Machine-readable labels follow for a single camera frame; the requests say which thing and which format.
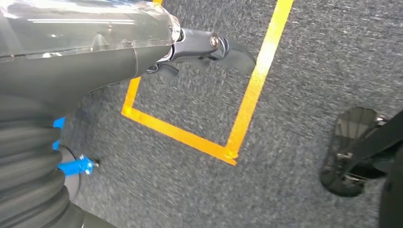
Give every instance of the yellow floor marking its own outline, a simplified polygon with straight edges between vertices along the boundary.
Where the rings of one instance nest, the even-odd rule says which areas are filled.
[[[263,40],[262,48],[259,52],[255,70],[246,89],[237,118],[230,133],[226,147],[203,139],[195,134],[187,132],[138,109],[133,108],[134,100],[141,78],[135,78],[130,81],[125,103],[122,108],[122,115],[127,118],[176,139],[186,145],[196,148],[204,153],[221,159],[231,165],[235,165],[235,158],[238,157],[238,151],[242,145],[249,123],[255,111],[261,90],[263,88],[266,76],[274,58],[281,34],[284,30],[293,0],[278,0],[274,9],[269,28]]]
[[[161,5],[163,4],[163,0],[153,0],[153,2],[160,3]]]
[[[242,145],[249,123],[255,112],[256,104],[260,97],[266,76],[269,73],[271,63],[284,27],[287,22],[289,12],[291,11],[293,0],[278,0],[273,16],[263,40],[255,70],[250,78],[248,88],[246,89],[237,118],[230,133],[226,146],[226,153],[232,158],[238,157],[238,151]]]

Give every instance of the transparent cover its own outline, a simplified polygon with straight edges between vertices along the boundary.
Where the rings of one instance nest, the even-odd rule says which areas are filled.
[[[0,0],[0,58],[171,45],[176,17],[140,0]]]

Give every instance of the metal screw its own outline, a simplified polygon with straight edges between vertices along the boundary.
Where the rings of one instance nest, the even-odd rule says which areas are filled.
[[[388,122],[388,119],[384,115],[379,115],[376,117],[375,121],[378,124],[378,126],[382,126]]]
[[[213,34],[210,37],[210,44],[213,46],[213,48],[218,48],[218,45],[220,44],[220,40],[218,39],[218,36]]]
[[[352,153],[348,153],[348,154],[343,154],[343,153],[337,153],[336,157],[339,159],[350,159],[353,156]]]

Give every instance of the blue clip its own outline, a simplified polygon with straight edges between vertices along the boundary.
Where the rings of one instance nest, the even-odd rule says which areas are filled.
[[[86,173],[90,175],[94,169],[95,163],[88,157],[81,155],[75,161],[61,163],[58,168],[64,172],[66,176]]]

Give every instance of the blue bracket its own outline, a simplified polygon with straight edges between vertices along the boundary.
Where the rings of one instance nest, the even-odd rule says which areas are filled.
[[[54,127],[58,127],[60,129],[63,129],[63,125],[65,122],[65,117],[56,120],[53,123]],[[59,148],[59,143],[60,140],[57,140],[54,144],[53,144],[53,149],[57,150]],[[75,161],[70,161],[70,162],[66,162],[66,163],[61,163],[58,165],[58,168],[60,170],[62,170],[64,172],[64,174],[66,176],[70,176],[70,175],[77,175],[80,173],[86,173],[86,174],[91,174],[92,170],[94,169],[95,163],[90,160],[88,157],[81,155],[78,159],[76,159]]]
[[[84,155],[81,155],[75,161],[61,163],[58,168],[64,172],[66,176],[86,173],[90,175],[94,169],[95,163]]]
[[[65,121],[65,120],[66,120],[65,117],[56,120],[56,121],[53,123],[53,127],[58,127],[58,128],[60,128],[60,129],[63,129],[63,125],[64,125],[64,121]],[[53,149],[54,149],[54,150],[57,150],[57,149],[59,148],[59,143],[60,143],[60,140],[57,140],[57,141],[53,144]]]

